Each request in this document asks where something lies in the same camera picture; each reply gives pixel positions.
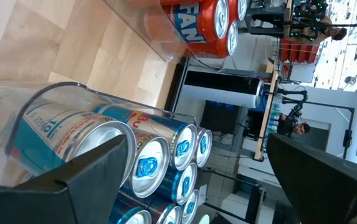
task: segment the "can lid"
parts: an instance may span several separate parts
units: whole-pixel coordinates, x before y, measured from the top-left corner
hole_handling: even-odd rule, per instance
[[[246,0],[237,0],[238,1],[238,19],[240,21],[245,19],[247,1]]]
[[[183,214],[181,208],[179,206],[175,206],[167,213],[166,218],[163,220],[163,224],[181,223],[182,215]]]
[[[171,159],[177,170],[183,170],[192,161],[196,150],[198,132],[193,124],[187,125],[178,137]]]
[[[134,132],[131,128],[121,121],[109,121],[100,124],[96,128],[93,128],[91,132],[89,132],[77,146],[76,157],[88,152],[100,146],[101,144],[113,139],[114,137],[125,134],[127,136],[128,143],[128,153],[127,153],[127,163],[125,167],[125,171],[123,174],[123,180],[121,181],[120,187],[124,184],[126,179],[131,173],[131,170],[134,166],[135,156],[136,156],[136,144],[135,144],[135,136]]]
[[[184,204],[191,192],[195,187],[196,177],[198,176],[198,167],[195,163],[190,165],[182,171],[181,177],[179,178],[177,192],[176,192],[176,201],[178,205]]]
[[[193,190],[188,198],[188,201],[185,203],[184,206],[181,207],[183,209],[182,224],[192,223],[192,220],[196,214],[196,210],[198,209],[198,201],[199,201],[199,191]]]
[[[132,173],[132,191],[137,197],[145,198],[158,188],[168,162],[169,147],[165,138],[156,137],[140,149]]]
[[[203,167],[209,159],[212,145],[212,132],[210,130],[198,129],[198,148],[196,150],[196,164]]]
[[[141,210],[131,216],[125,224],[151,224],[151,214],[146,210]]]
[[[224,38],[228,29],[229,7],[227,0],[217,0],[214,13],[214,30],[218,39]]]
[[[227,37],[227,51],[228,55],[233,55],[236,51],[236,47],[238,46],[238,23],[232,22]]]

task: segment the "pull tab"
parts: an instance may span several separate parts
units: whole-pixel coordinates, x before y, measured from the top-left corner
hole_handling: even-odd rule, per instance
[[[203,136],[201,140],[201,154],[204,154],[205,151],[206,151],[206,137]]]
[[[195,202],[190,202],[188,208],[186,209],[186,213],[191,214],[195,210]]]
[[[189,151],[189,141],[185,140],[178,144],[177,150],[176,150],[176,156],[177,157],[183,156],[183,155],[187,154],[188,151]]]
[[[189,182],[190,182],[190,178],[189,177],[185,177],[184,178],[184,183],[183,183],[183,197],[188,193],[189,190]]]
[[[138,168],[136,170],[137,177],[152,176],[158,168],[158,160],[155,157],[138,160]]]

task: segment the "blue label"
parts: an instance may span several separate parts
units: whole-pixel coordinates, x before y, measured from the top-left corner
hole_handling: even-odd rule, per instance
[[[176,202],[178,184],[182,173],[182,171],[168,167],[162,182],[156,189],[156,193],[158,195],[162,195],[164,198],[170,198],[173,202]]]
[[[41,175],[63,164],[54,150],[22,119],[16,133],[12,153],[35,175]]]
[[[128,118],[130,118],[131,114],[133,113],[132,110],[129,110],[127,108],[121,107],[121,106],[110,106],[110,105],[100,105],[98,106],[95,110],[94,113],[99,113],[100,111],[102,115],[109,116],[111,118],[115,118],[119,121],[122,121],[124,123],[128,123]]]
[[[187,42],[206,42],[198,31],[199,3],[182,4],[174,8],[174,21],[178,32]]]
[[[206,137],[203,136],[201,140],[201,154],[204,154],[205,151],[206,151]]]
[[[137,177],[152,176],[158,168],[158,160],[155,157],[138,160]]]
[[[184,178],[183,194],[182,194],[183,197],[185,197],[185,195],[188,193],[190,181],[191,181],[191,179],[189,177]]]
[[[151,116],[152,121],[156,121],[157,123],[175,131],[176,133],[181,132],[181,130],[187,125],[182,121],[176,121],[174,119],[164,118],[160,116]]]
[[[188,153],[189,151],[189,141],[185,140],[177,145],[176,156],[180,157]]]
[[[186,213],[191,214],[195,210],[195,202],[190,202],[188,208],[186,209]]]
[[[109,216],[110,224],[124,224],[126,223],[132,216],[142,211],[141,207],[131,208],[130,206],[124,204],[119,200],[115,200],[113,204],[112,211]]]

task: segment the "white wall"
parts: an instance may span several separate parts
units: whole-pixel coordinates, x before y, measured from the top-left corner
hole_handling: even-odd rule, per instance
[[[298,85],[284,84],[287,90],[293,90]],[[315,103],[325,103],[336,106],[347,106],[357,108],[357,93],[337,90],[326,90],[305,86],[308,92],[308,101]],[[300,95],[287,95],[289,98],[301,100]],[[289,114],[294,104],[281,105],[281,110],[285,114]],[[348,120],[350,120],[350,112],[346,109],[339,109]],[[344,147],[342,146],[345,130],[348,129],[348,122],[335,110],[335,108],[319,105],[311,105],[305,103],[302,109],[302,118],[310,119],[312,121],[319,121],[330,125],[330,133],[328,138],[328,145],[326,147],[327,153],[335,156],[342,155]]]

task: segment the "red can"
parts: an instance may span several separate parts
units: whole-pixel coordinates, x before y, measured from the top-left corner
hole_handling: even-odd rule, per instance
[[[229,22],[242,21],[245,19],[247,0],[228,0]]]
[[[223,39],[210,43],[165,43],[163,47],[169,54],[178,54],[184,57],[225,58],[235,53],[238,43],[238,25],[232,22],[228,34]]]
[[[177,36],[180,35],[186,42],[212,42],[224,38],[227,32],[227,0],[163,6],[163,9],[177,31],[173,31],[171,23],[169,24],[167,18],[161,17],[158,9],[150,9],[144,15],[142,24],[151,40],[177,42]],[[168,35],[161,35],[161,32],[168,32]]]
[[[204,0],[127,0],[133,7],[159,7],[178,5],[178,4],[191,4],[195,2],[203,2]]]
[[[227,32],[227,0],[164,6],[163,9],[186,42],[212,42],[224,38]]]

